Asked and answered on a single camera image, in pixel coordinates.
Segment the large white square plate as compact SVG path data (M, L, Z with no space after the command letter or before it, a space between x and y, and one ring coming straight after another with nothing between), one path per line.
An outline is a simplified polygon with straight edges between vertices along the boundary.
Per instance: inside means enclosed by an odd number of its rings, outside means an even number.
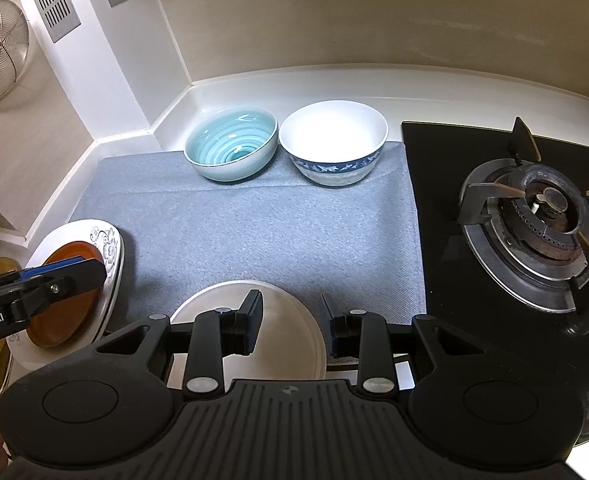
M28 326L6 338L12 357L32 372L98 340L118 298L124 261L120 232L85 219L50 232L26 272L37 281Z

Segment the orange round plate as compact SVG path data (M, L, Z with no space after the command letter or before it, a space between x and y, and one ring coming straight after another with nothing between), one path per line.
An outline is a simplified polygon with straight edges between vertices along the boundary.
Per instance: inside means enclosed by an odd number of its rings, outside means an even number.
M95 259L102 262L99 250L86 242L71 242L53 252L45 261L56 263L74 257ZM33 344L40 348L55 348L69 340L92 314L98 304L101 289L96 288L84 294L55 302L40 315L31 318L26 330Z

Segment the grey dish mat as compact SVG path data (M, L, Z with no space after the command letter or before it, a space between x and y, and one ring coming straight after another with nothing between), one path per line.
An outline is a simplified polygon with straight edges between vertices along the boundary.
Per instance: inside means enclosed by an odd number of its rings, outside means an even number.
M73 214L115 226L124 275L109 326L172 314L206 287L275 285L313 314L330 295L394 324L427 310L417 208L401 143L358 183L325 188L284 151L249 180L199 176L180 152L104 159Z

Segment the light blue ceramic bowl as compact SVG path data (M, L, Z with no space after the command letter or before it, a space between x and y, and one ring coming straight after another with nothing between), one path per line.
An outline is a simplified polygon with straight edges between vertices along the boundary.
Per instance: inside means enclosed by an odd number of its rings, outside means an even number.
M206 179L221 183L246 180L275 156L278 131L278 119L268 110L230 107L191 129L184 155Z

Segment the white bowl blue pattern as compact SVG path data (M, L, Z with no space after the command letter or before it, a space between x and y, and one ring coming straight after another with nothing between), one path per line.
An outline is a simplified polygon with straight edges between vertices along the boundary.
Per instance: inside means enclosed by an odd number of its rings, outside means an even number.
M279 142L291 162L311 182L341 188L375 169L389 137L387 119L354 101L306 105L279 127Z

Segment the white floral square plate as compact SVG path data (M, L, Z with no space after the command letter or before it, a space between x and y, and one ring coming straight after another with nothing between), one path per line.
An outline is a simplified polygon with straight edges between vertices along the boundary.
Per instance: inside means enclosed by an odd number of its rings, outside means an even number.
M121 235L114 226L93 226L89 240L100 252L108 279L116 274L122 252Z

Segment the cream bowls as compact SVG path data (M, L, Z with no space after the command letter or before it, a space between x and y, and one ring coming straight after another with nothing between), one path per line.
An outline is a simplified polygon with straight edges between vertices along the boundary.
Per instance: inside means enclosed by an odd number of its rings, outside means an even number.
M285 290L259 281L229 281L202 289L171 316L173 324L195 321L216 308L238 309L252 289L262 292L263 321L250 356L226 356L225 387L235 379L314 380L326 377L327 353L311 312Z

